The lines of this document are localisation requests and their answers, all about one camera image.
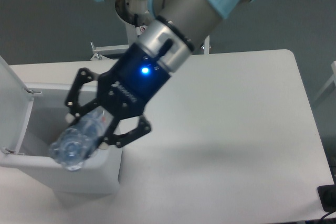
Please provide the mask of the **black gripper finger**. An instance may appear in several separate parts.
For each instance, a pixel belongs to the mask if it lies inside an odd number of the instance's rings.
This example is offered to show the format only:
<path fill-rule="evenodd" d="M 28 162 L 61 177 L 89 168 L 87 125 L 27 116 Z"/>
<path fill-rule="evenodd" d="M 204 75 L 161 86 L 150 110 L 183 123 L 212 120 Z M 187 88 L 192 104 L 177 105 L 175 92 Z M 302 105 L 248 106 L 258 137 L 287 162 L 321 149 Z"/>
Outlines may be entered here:
<path fill-rule="evenodd" d="M 80 68 L 78 70 L 65 99 L 65 106 L 69 109 L 69 114 L 66 116 L 66 120 L 70 120 L 69 124 L 77 124 L 83 116 L 101 105 L 97 99 L 97 95 L 95 95 L 95 98 L 92 101 L 85 105 L 81 105 L 79 102 L 79 97 L 84 84 L 98 81 L 99 76 L 98 73 L 95 73 L 88 68 Z"/>
<path fill-rule="evenodd" d="M 140 115 L 138 119 L 138 124 L 134 129 L 124 134 L 115 134 L 121 119 L 113 118 L 104 135 L 100 137 L 99 143 L 105 143 L 108 146 L 115 145 L 117 148 L 122 148 L 150 133 L 151 124 L 145 115 Z"/>

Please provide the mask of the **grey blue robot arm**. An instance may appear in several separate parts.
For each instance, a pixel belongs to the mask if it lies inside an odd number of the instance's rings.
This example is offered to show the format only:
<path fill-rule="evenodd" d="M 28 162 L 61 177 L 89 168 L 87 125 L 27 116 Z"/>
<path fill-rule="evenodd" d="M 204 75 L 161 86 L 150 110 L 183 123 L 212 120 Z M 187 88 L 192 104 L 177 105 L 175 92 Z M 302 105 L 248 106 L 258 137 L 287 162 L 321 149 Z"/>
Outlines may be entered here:
<path fill-rule="evenodd" d="M 105 73 L 81 68 L 65 100 L 74 117 L 69 150 L 118 148 L 148 134 L 146 104 L 210 32 L 241 3 L 255 0 L 148 0 L 147 30 Z"/>

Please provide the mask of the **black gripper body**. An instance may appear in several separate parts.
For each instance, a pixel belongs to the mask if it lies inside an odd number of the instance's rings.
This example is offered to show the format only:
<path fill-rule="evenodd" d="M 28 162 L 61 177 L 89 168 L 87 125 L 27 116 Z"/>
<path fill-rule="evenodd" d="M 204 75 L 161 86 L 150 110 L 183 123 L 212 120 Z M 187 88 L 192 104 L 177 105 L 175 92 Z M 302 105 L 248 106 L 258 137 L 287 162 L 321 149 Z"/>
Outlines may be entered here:
<path fill-rule="evenodd" d="M 98 78 L 98 104 L 119 120 L 140 116 L 146 104 L 171 77 L 158 61 L 171 48 L 166 41 L 150 57 L 134 43 L 113 67 Z"/>

